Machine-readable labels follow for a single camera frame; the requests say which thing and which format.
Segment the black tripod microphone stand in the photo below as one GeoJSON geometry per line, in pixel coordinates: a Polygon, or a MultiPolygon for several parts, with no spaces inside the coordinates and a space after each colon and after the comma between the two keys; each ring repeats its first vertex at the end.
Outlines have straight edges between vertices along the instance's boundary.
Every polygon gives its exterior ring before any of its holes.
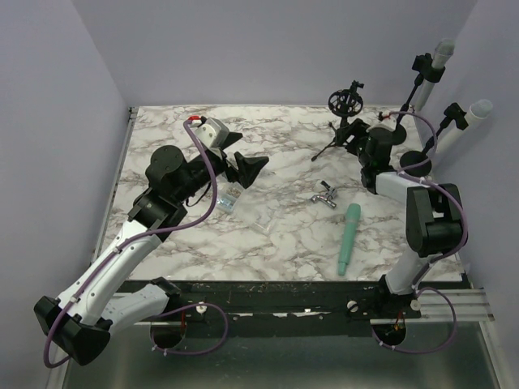
{"type": "Polygon", "coordinates": [[[328,108],[335,116],[339,117],[339,127],[336,128],[331,122],[328,126],[333,130],[332,141],[325,146],[320,152],[311,158],[314,162],[327,149],[331,147],[342,147],[348,138],[346,134],[349,128],[348,119],[358,115],[363,106],[363,98],[359,95],[358,90],[364,88],[364,83],[354,80],[348,88],[335,91],[328,98],[328,108]]]}

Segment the mint green microphone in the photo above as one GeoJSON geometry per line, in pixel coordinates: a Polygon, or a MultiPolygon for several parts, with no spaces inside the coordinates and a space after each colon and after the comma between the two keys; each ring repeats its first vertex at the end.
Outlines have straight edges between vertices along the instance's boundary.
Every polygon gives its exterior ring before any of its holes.
{"type": "Polygon", "coordinates": [[[361,206],[357,203],[351,203],[345,213],[345,227],[337,260],[337,274],[339,276],[345,275],[346,268],[350,263],[360,217],[361,206]]]}

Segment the black round-base microphone stand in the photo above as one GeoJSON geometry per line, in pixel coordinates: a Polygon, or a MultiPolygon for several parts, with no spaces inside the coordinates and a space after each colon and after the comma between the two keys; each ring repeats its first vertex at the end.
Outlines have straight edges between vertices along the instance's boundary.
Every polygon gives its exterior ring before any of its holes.
{"type": "MultiPolygon", "coordinates": [[[[432,55],[430,53],[425,53],[422,55],[417,55],[414,59],[414,63],[412,65],[412,70],[417,71],[418,75],[414,79],[413,89],[411,90],[405,103],[401,107],[401,111],[403,113],[408,112],[410,110],[410,103],[413,100],[415,93],[421,87],[421,85],[424,81],[423,72],[425,71],[426,64],[428,64],[430,62],[431,57],[432,57],[432,55]]],[[[405,116],[403,113],[399,113],[397,115],[397,119],[396,119],[397,130],[394,133],[392,133],[392,144],[394,146],[400,145],[400,144],[404,143],[404,141],[406,140],[406,136],[407,136],[406,129],[401,124],[401,120],[405,116]]]]}

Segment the silver grey microphone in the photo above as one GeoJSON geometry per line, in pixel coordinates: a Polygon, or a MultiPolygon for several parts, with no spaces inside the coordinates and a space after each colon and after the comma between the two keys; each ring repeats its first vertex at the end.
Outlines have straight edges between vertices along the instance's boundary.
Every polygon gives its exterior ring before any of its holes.
{"type": "Polygon", "coordinates": [[[431,60],[426,64],[425,71],[423,72],[424,81],[415,101],[415,110],[417,112],[424,108],[434,86],[441,80],[445,71],[445,65],[453,56],[454,49],[455,40],[449,38],[441,40],[436,46],[435,52],[432,54],[431,60]]]}

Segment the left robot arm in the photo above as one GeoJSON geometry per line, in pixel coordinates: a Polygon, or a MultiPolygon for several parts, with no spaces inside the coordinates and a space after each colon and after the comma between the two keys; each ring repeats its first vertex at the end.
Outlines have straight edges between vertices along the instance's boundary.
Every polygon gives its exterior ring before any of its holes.
{"type": "Polygon", "coordinates": [[[187,161],[174,145],[159,147],[145,171],[148,188],[133,203],[116,237],[85,273],[57,297],[43,296],[34,312],[49,347],[56,344],[67,360],[87,365],[101,355],[118,330],[144,318],[174,318],[180,301],[163,279],[150,281],[118,303],[111,301],[128,276],[171,233],[193,228],[210,217],[217,203],[217,176],[248,188],[269,162],[266,156],[245,157],[235,152],[227,160],[222,147],[207,148],[189,133],[199,155],[187,161]]]}

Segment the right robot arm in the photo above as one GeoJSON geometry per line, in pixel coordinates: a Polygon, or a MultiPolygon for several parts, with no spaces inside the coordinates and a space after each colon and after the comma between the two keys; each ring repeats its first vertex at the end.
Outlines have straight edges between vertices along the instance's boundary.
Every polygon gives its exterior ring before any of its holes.
{"type": "Polygon", "coordinates": [[[406,152],[400,168],[391,165],[392,147],[403,128],[395,131],[356,119],[345,129],[345,150],[358,158],[362,186],[405,205],[405,239],[408,248],[384,276],[386,290],[373,297],[375,312],[392,317],[402,308],[400,295],[418,291],[418,284],[435,263],[462,248],[468,239],[466,215],[454,184],[427,180],[430,156],[406,152]]]}

